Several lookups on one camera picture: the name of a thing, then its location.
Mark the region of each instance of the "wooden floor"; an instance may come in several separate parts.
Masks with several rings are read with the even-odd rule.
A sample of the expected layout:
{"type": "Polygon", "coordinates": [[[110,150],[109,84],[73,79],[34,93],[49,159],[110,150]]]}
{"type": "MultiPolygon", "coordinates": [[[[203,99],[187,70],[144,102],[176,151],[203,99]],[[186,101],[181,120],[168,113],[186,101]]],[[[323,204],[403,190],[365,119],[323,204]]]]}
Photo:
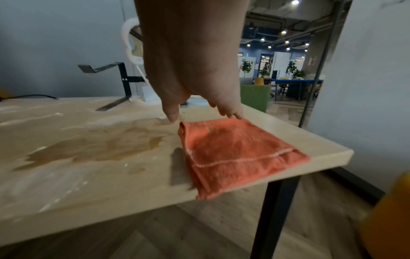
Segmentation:
{"type": "MultiPolygon", "coordinates": [[[[280,111],[289,106],[271,104],[268,113],[285,119],[280,111]]],[[[0,248],[0,258],[249,258],[265,190],[254,186],[12,244],[0,248]]],[[[356,229],[371,208],[324,173],[303,176],[273,258],[364,258],[356,229]]]]}

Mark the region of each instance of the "wet surface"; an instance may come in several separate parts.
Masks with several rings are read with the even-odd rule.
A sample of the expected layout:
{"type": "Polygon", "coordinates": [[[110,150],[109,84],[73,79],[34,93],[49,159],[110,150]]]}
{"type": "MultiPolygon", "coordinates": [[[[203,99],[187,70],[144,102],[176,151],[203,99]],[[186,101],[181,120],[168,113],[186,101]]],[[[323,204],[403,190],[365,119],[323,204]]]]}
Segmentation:
{"type": "Polygon", "coordinates": [[[161,119],[141,119],[90,129],[29,154],[30,164],[15,169],[25,170],[50,162],[72,158],[73,163],[121,160],[160,146],[165,137],[176,135],[178,124],[161,119]]]}

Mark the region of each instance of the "hand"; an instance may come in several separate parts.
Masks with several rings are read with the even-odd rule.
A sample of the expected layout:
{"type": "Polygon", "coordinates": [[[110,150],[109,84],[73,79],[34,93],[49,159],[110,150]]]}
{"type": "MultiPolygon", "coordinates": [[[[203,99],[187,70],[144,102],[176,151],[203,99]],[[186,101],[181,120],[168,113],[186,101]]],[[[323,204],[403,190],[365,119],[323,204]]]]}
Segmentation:
{"type": "Polygon", "coordinates": [[[172,122],[196,93],[243,117],[237,54],[249,0],[135,0],[149,82],[172,122]]]}

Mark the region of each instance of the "desk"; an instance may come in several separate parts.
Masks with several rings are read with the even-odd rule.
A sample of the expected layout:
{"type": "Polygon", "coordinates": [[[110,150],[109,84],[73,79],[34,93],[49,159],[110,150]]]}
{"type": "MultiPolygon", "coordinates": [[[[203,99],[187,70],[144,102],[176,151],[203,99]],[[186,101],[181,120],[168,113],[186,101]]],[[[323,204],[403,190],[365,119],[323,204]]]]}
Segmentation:
{"type": "MultiPolygon", "coordinates": [[[[195,199],[178,123],[160,105],[118,98],[0,102],[0,245],[195,199]]],[[[252,123],[311,156],[268,184],[251,258],[275,249],[298,176],[346,165],[353,151],[244,106],[252,123]]],[[[181,120],[221,119],[209,106],[181,120]]]]}
{"type": "MultiPolygon", "coordinates": [[[[276,93],[278,92],[278,84],[298,85],[299,86],[299,100],[301,100],[302,99],[302,87],[308,84],[313,84],[313,82],[315,82],[314,79],[274,79],[272,81],[275,81],[275,101],[277,97],[276,93]]],[[[323,83],[323,80],[318,80],[317,83],[321,84],[323,83]]]]}

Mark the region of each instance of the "black bracket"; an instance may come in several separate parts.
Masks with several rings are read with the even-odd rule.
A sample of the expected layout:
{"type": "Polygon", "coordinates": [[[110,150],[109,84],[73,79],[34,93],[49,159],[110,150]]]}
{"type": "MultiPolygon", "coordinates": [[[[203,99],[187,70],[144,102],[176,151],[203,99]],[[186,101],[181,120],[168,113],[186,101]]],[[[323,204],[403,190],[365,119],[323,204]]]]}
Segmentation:
{"type": "Polygon", "coordinates": [[[97,111],[106,111],[128,100],[129,98],[131,98],[132,93],[131,93],[131,88],[129,86],[129,83],[144,82],[144,78],[142,76],[128,76],[127,69],[125,68],[125,64],[123,62],[115,62],[115,63],[105,65],[103,67],[99,67],[96,69],[92,68],[90,65],[78,65],[78,67],[81,69],[83,73],[90,73],[90,74],[99,73],[101,71],[104,71],[104,70],[107,70],[109,68],[116,67],[116,66],[118,66],[118,68],[120,69],[121,80],[123,82],[124,91],[125,91],[125,97],[118,99],[117,101],[114,101],[112,103],[109,103],[101,108],[98,108],[97,111]]]}

